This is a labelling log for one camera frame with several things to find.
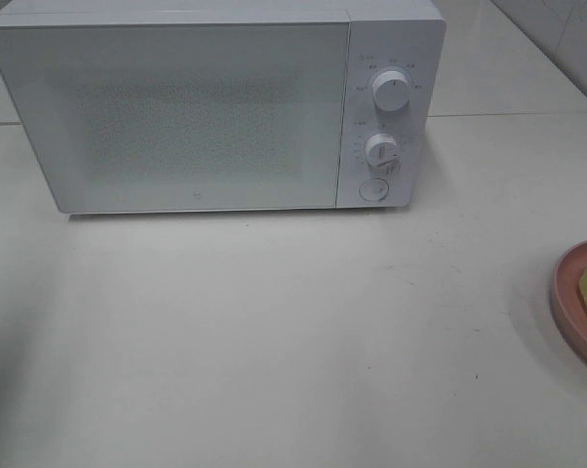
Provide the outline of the white microwave door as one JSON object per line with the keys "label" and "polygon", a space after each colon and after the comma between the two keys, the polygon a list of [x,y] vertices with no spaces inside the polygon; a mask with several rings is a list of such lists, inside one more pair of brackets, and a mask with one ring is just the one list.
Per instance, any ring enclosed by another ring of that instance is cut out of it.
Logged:
{"label": "white microwave door", "polygon": [[63,213],[326,208],[348,32],[0,27],[0,73]]}

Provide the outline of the white microwave oven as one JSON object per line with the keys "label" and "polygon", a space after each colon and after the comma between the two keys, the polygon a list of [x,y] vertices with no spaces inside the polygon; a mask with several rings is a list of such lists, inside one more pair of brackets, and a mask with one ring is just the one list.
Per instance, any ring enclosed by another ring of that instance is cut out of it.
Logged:
{"label": "white microwave oven", "polygon": [[[13,1],[0,10],[0,27],[8,28],[305,23],[344,23],[349,29],[336,199],[326,208],[265,210],[406,206],[446,33],[429,1]],[[372,97],[373,79],[388,69],[411,79],[410,100],[396,112],[378,109]],[[374,134],[397,140],[399,159],[391,172],[368,167],[364,146]],[[380,202],[359,194],[371,178],[389,184]]]}

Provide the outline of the white adjacent table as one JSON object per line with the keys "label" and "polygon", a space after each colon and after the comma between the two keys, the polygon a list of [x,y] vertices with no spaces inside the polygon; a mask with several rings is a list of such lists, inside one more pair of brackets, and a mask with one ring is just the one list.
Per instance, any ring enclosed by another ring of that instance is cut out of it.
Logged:
{"label": "white adjacent table", "polygon": [[447,24],[431,117],[587,113],[587,97],[490,1],[437,1]]}

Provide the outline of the round white door button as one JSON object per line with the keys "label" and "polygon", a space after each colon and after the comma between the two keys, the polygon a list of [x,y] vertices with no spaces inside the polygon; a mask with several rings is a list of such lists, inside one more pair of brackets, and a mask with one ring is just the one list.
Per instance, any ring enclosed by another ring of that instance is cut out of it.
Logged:
{"label": "round white door button", "polygon": [[371,178],[363,182],[359,188],[360,196],[368,202],[380,202],[389,192],[389,184],[382,178]]}

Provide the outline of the pink round plate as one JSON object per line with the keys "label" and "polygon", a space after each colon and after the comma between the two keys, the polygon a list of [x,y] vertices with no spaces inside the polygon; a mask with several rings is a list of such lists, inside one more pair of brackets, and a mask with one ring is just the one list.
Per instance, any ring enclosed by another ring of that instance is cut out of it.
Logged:
{"label": "pink round plate", "polygon": [[568,249],[553,270],[550,302],[554,322],[562,337],[587,364],[587,309],[580,278],[587,269],[587,241]]}

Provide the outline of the white microwave knob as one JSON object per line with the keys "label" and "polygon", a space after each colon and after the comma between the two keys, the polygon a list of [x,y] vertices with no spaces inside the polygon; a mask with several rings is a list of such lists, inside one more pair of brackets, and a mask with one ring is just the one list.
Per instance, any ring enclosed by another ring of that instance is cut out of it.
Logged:
{"label": "white microwave knob", "polygon": [[408,104],[411,79],[399,69],[380,72],[372,81],[372,97],[375,106],[385,112],[396,112]]}
{"label": "white microwave knob", "polygon": [[370,136],[364,152],[368,167],[373,171],[391,172],[399,159],[397,140],[388,134]]}

